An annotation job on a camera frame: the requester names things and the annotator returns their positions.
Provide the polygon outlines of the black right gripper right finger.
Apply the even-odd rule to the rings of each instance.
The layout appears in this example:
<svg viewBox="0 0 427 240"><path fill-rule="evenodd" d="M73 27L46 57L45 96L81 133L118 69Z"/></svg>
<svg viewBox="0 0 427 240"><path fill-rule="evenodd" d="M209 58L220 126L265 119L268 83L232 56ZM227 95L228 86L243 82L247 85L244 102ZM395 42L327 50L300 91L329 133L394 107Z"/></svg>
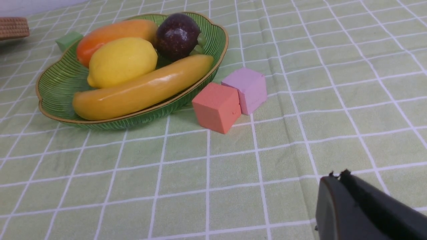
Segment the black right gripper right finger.
<svg viewBox="0 0 427 240"><path fill-rule="evenodd" d="M391 240L425 240L426 216L351 175L340 173L340 182L374 226Z"/></svg>

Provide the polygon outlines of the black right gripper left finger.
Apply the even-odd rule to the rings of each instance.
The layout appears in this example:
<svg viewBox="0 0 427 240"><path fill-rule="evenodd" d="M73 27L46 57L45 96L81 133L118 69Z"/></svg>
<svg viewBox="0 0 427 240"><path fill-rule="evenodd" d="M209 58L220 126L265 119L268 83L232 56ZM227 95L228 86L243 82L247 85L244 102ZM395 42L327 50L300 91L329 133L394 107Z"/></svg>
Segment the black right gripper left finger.
<svg viewBox="0 0 427 240"><path fill-rule="evenodd" d="M389 240L368 219L333 173L320 179L316 203L320 240Z"/></svg>

